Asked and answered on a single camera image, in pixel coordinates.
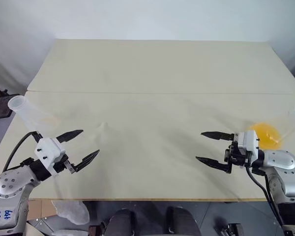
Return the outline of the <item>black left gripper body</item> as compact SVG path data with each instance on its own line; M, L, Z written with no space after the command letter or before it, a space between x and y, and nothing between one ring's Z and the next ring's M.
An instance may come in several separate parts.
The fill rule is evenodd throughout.
M56 173L60 173L65 169L67 169L71 174L76 172L75 166L69 162L68 156L66 154L64 154L59 161L54 163L53 168Z

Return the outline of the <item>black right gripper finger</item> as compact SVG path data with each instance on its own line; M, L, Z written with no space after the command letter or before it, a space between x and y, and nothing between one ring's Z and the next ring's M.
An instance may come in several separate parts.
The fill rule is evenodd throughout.
M211 139L215 139L215 140L226 140L226 141L234 140L234 134L228 134L228 133L223 133L219 131L202 132L201 135Z
M202 162L203 164L205 164L211 168L224 171L225 173L230 174L232 171L232 164L222 164L222 163L219 163L217 160L213 160L213 159L205 158L205 157L197 157L196 156L195 158L198 161Z

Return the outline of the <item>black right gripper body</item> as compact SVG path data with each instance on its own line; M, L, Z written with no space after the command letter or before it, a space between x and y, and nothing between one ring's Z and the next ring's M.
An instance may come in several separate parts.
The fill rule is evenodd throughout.
M232 143L225 150L224 161L227 163L227 170L231 170L233 165L241 167L251 167L251 154L238 147L238 134L231 134Z

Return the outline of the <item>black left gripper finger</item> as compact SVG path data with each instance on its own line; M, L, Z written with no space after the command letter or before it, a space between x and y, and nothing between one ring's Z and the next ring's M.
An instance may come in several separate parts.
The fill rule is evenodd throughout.
M92 153L90 153L88 156L82 159L82 161L78 165L71 164L71 167L73 168L74 172L79 172L83 168L85 168L87 165L89 165L95 157L99 154L100 150L96 150Z
M63 143L63 142L68 142L72 139L74 139L75 137L77 137L79 134L81 134L83 132L82 129L79 129L79 130L73 130L73 131L68 131L68 132L65 132L59 136L56 137L56 139L60 142L60 143Z

